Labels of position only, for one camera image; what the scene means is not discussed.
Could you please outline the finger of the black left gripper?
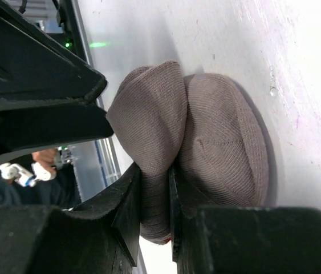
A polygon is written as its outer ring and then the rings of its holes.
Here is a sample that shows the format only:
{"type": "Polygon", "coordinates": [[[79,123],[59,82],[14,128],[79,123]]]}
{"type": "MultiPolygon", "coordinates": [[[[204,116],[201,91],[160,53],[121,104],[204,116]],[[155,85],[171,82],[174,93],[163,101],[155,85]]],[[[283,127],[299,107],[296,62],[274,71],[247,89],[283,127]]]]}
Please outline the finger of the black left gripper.
{"type": "Polygon", "coordinates": [[[107,86],[87,63],[72,4],[56,4],[59,34],[0,4],[0,164],[43,148],[113,135],[96,101],[107,86]]]}

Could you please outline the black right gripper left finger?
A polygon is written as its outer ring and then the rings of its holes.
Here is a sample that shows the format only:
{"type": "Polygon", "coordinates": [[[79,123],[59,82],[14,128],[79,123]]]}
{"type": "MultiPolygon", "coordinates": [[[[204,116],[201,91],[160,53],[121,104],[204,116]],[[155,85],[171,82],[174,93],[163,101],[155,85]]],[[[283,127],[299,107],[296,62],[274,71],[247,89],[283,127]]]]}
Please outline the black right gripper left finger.
{"type": "Polygon", "coordinates": [[[139,250],[140,177],[132,164],[70,211],[0,206],[0,273],[131,273],[139,250]]]}

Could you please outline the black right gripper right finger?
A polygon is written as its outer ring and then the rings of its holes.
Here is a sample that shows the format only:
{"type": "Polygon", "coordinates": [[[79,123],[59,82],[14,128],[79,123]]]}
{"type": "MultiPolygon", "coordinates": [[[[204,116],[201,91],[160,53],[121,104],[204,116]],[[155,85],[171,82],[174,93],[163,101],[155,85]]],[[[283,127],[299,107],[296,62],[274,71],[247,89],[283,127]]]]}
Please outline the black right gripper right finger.
{"type": "Polygon", "coordinates": [[[178,273],[321,273],[321,211],[217,205],[169,169],[178,273]]]}

